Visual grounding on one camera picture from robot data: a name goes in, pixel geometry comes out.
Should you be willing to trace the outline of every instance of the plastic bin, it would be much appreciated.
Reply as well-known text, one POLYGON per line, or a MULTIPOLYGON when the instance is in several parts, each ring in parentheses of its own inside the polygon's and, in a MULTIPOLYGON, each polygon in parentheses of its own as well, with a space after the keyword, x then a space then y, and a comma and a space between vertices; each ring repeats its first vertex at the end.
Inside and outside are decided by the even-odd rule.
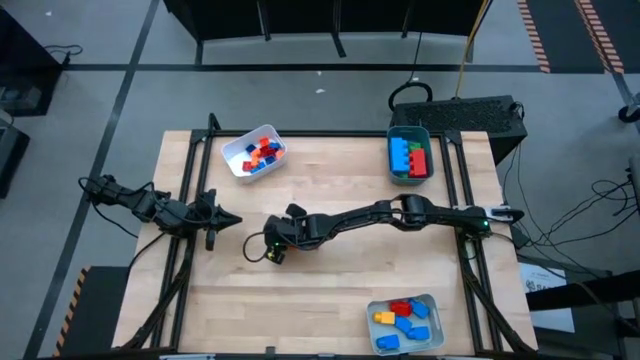
POLYGON ((230 143, 225 144, 222 147, 222 157, 229 165, 229 169, 235 177, 243 184, 248 184, 252 181, 256 181, 259 178, 267 175, 275 169, 284 165, 287 160, 289 152, 287 151, 287 145, 282 141, 276 129, 271 125, 262 125, 257 129, 254 129, 239 138, 233 140, 230 143), (255 145, 260 142, 260 138, 268 137, 272 142, 278 142, 281 146, 281 150, 284 151, 282 157, 270 165, 265 166, 261 170, 251 174, 242 170, 242 163, 245 161, 251 161, 251 155, 247 152, 247 146, 255 145))
POLYGON ((422 126, 394 126, 387 131, 387 148, 389 158, 389 176, 391 182, 396 185, 416 186, 422 184, 425 180, 433 176, 433 154, 431 153, 431 139, 429 132, 422 126), (401 178, 391 171, 391 138, 401 137, 404 140, 418 142, 425 151, 427 160, 427 169, 429 171, 427 177, 424 178, 401 178))
POLYGON ((371 337, 371 346, 373 351, 380 356, 398 355, 417 351, 425 351, 439 348, 444 345, 444 330, 440 324, 440 315, 438 314, 438 306, 433 296, 422 294, 414 296, 412 299, 418 300, 429 307, 429 316, 426 319, 420 319, 414 314, 408 317, 413 327, 428 326, 430 338, 427 340, 412 340, 393 325, 379 324, 373 321, 373 313, 390 311, 389 304, 393 301, 408 300, 407 298, 393 299, 387 301, 372 301, 367 306, 367 322, 369 323, 369 335, 371 337), (382 350, 376 345, 376 339, 387 335, 397 335, 400 339, 400 347, 392 350, 382 350))

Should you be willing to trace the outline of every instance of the yellow cable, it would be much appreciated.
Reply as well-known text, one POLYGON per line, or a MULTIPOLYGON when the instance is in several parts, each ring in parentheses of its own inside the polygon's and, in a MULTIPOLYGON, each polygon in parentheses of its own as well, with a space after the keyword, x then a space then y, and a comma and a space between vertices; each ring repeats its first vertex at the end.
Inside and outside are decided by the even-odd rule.
POLYGON ((489 4, 489 0, 482 0, 482 5, 480 6, 480 11, 478 11, 478 16, 476 17, 476 22, 473 24, 473 28, 471 29, 471 33, 467 38, 467 45, 464 48, 464 54, 462 55, 462 62, 460 63, 460 72, 458 73, 458 85, 456 85, 456 94, 458 97, 458 93, 460 92, 460 86, 462 85, 462 77, 464 76, 464 65, 467 56, 469 55, 469 49, 471 48, 471 43, 476 37, 476 33, 478 32, 478 28, 480 27, 480 19, 482 19, 482 15, 487 11, 487 5, 489 4))

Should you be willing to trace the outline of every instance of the wooden tabletop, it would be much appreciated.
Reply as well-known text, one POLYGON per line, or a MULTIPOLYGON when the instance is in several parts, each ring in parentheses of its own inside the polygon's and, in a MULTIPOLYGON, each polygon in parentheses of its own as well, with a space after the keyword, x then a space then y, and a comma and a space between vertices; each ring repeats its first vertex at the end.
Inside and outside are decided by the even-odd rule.
MULTIPOLYGON (((156 166, 156 189, 180 190, 190 132, 166 132, 156 166)), ((284 215, 295 202, 309 213, 337 213, 418 193, 449 206, 442 155, 432 140, 435 175, 418 187, 397 187, 388 178, 384 138, 284 138, 287 164, 250 185, 239 185, 221 156, 231 138, 215 138, 205 189, 218 190, 217 203, 244 220, 218 234, 213 252, 198 237, 180 351, 214 353, 373 354, 365 309, 373 300, 431 294, 438 304, 445 345, 425 354, 473 354, 463 282, 453 229, 430 225, 400 232, 374 225, 338 235, 319 250, 288 251, 283 265, 257 264, 242 256, 242 243, 262 230, 270 214, 284 215)), ((502 203, 491 149, 485 133, 463 133, 463 146, 477 205, 502 203)), ((202 147, 196 154, 193 200, 202 147)), ((450 146, 460 203, 461 180, 455 148, 450 146)), ((494 232, 509 235, 505 225, 494 232)), ((144 225, 137 249, 158 234, 144 225)), ((126 342, 158 301, 169 237, 150 248, 131 272, 114 346, 126 342)), ((249 255, 264 251, 254 238, 249 255)), ((484 240, 494 301, 511 326, 537 348, 513 245, 502 238, 484 240)), ((485 348, 491 348, 486 313, 478 302, 485 348)), ((165 329, 170 329, 173 307, 165 329)), ((170 331, 164 331, 163 344, 170 331)))

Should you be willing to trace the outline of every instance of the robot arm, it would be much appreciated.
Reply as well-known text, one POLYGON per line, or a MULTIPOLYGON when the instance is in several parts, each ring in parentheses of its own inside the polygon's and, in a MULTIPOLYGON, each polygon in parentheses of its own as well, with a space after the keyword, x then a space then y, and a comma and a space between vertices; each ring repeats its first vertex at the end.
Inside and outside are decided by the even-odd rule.
POLYGON ((289 205, 286 213, 290 217, 270 216, 263 229, 266 258, 276 264, 282 263, 288 247, 314 250, 343 231, 373 224, 389 224, 400 231, 418 231, 430 224, 447 225, 484 238, 491 234, 489 220, 515 222, 524 215, 506 206, 497 209, 440 207, 416 194, 402 194, 336 215, 307 215, 295 204, 289 205))
POLYGON ((215 206, 216 191, 211 189, 198 194, 191 204, 171 199, 171 193, 145 190, 144 187, 132 190, 119 185, 111 175, 96 179, 87 179, 83 190, 95 205, 120 205, 129 210, 140 221, 154 222, 161 231, 176 237, 187 237, 200 229, 207 230, 207 250, 213 250, 215 235, 231 225, 242 221, 241 217, 215 206))

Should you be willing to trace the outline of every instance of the green container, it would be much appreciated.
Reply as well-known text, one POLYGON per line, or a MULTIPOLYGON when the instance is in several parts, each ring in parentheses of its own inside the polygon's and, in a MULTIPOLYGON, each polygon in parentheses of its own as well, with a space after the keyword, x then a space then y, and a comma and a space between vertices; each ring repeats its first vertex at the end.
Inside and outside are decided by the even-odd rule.
POLYGON ((425 180, 433 176, 433 155, 431 153, 431 139, 429 132, 422 126, 394 126, 387 131, 387 156, 389 158, 389 176, 391 182, 396 185, 416 186, 422 184, 425 180), (425 152, 427 160, 427 169, 429 174, 424 178, 410 178, 396 176, 391 172, 391 138, 399 137, 409 142, 420 143, 425 152))

